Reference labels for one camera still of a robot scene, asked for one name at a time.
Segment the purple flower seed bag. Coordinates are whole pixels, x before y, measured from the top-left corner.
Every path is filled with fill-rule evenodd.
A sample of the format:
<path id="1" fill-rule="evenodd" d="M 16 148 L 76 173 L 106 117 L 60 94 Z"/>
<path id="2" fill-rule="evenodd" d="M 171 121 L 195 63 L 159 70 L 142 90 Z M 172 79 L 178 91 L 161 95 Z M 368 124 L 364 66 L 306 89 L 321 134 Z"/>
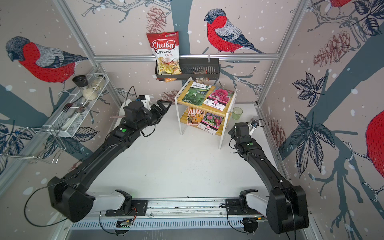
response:
<path id="1" fill-rule="evenodd" d="M 221 116 L 207 112 L 200 124 L 198 125 L 198 128 L 210 133 L 211 135 L 215 135 L 219 130 L 223 119 L 224 118 Z"/>

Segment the orange shop seed bag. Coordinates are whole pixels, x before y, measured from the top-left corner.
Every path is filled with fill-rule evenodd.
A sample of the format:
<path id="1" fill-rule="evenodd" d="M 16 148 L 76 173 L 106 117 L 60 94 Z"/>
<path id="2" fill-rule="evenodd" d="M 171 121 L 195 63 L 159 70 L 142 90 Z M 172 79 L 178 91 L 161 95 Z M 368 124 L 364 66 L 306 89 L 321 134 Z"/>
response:
<path id="1" fill-rule="evenodd" d="M 205 116 L 204 111 L 202 111 L 200 109 L 188 107 L 187 125 L 198 126 L 200 124 L 200 122 L 202 121 L 202 119 L 204 118 L 204 116 Z"/>

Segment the green leaf seed bag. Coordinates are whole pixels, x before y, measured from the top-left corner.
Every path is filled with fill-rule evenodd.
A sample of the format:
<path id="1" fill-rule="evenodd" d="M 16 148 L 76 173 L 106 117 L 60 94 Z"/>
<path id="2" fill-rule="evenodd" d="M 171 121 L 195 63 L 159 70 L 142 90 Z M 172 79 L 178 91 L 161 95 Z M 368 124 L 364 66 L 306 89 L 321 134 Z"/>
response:
<path id="1" fill-rule="evenodd" d="M 201 106 L 212 86 L 193 82 L 182 101 L 195 106 Z"/>

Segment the pink flower seed bag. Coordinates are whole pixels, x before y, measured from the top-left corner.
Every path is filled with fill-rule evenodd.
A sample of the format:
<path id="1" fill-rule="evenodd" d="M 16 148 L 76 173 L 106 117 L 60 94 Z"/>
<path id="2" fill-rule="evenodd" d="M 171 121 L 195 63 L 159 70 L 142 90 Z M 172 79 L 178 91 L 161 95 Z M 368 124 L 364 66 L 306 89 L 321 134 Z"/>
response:
<path id="1" fill-rule="evenodd" d="M 234 95 L 234 91 L 216 88 L 204 101 L 204 105 L 223 111 Z"/>

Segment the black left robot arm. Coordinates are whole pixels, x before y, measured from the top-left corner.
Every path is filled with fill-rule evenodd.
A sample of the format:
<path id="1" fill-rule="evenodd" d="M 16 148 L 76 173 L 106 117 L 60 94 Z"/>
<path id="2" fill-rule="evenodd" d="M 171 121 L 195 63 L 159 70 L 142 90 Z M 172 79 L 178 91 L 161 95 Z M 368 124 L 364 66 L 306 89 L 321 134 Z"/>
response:
<path id="1" fill-rule="evenodd" d="M 86 193 L 93 181 L 143 134 L 146 127 L 159 124 L 171 105 L 170 101 L 158 100 L 149 110 L 139 101 L 124 106 L 124 119 L 107 135 L 103 144 L 80 166 L 48 182 L 51 206 L 73 223 L 86 217 L 95 201 L 95 197 Z"/>

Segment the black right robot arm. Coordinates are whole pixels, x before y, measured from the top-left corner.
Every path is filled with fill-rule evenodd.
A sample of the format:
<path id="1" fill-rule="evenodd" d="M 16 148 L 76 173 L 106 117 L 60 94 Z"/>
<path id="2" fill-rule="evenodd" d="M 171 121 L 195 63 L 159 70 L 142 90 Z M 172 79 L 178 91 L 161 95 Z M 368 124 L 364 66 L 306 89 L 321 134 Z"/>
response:
<path id="1" fill-rule="evenodd" d="M 272 165 L 262 147 L 252 138 L 248 123 L 236 123 L 229 131 L 237 154 L 250 164 L 269 190 L 267 200 L 255 191 L 244 191 L 247 208 L 265 216 L 276 234 L 287 233 L 309 227 L 306 192 L 294 186 Z"/>

